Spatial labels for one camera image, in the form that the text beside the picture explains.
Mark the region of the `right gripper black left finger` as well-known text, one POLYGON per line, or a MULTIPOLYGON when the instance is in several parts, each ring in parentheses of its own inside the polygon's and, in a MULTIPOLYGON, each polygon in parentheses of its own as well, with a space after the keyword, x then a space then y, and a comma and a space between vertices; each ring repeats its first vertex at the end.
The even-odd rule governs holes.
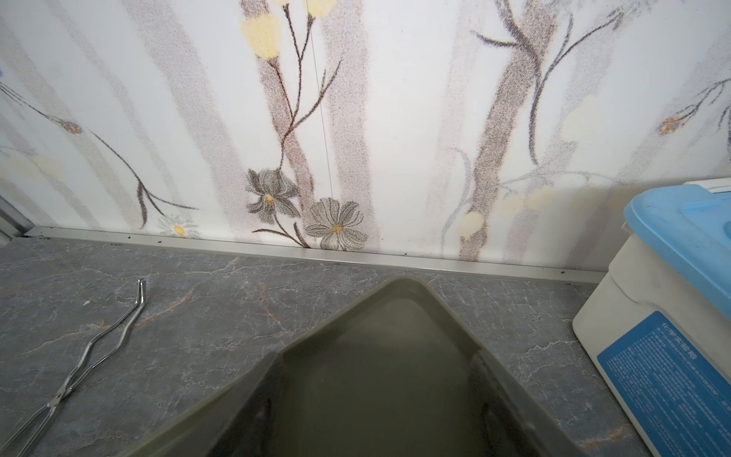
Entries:
POLYGON ((279 353, 268 354, 251 369, 213 414, 215 429, 206 456, 264 456, 285 378, 279 353))

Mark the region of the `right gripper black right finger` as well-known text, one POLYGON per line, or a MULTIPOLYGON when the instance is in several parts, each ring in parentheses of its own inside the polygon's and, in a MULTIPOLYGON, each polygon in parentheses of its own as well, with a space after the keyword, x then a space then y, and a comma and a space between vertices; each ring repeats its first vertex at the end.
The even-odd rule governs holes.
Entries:
POLYGON ((469 394, 485 456, 571 455, 571 440, 487 350, 470 360, 469 394))

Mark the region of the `olive green drawer cabinet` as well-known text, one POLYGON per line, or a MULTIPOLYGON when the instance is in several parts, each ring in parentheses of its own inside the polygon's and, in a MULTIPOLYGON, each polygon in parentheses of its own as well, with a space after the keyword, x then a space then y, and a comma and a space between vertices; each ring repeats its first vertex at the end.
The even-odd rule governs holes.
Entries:
MULTIPOLYGON (((479 350, 426 283, 389 280, 272 352, 286 378, 264 456, 485 456, 469 394, 479 350)), ((245 375, 128 455, 206 456, 213 414, 245 375)))

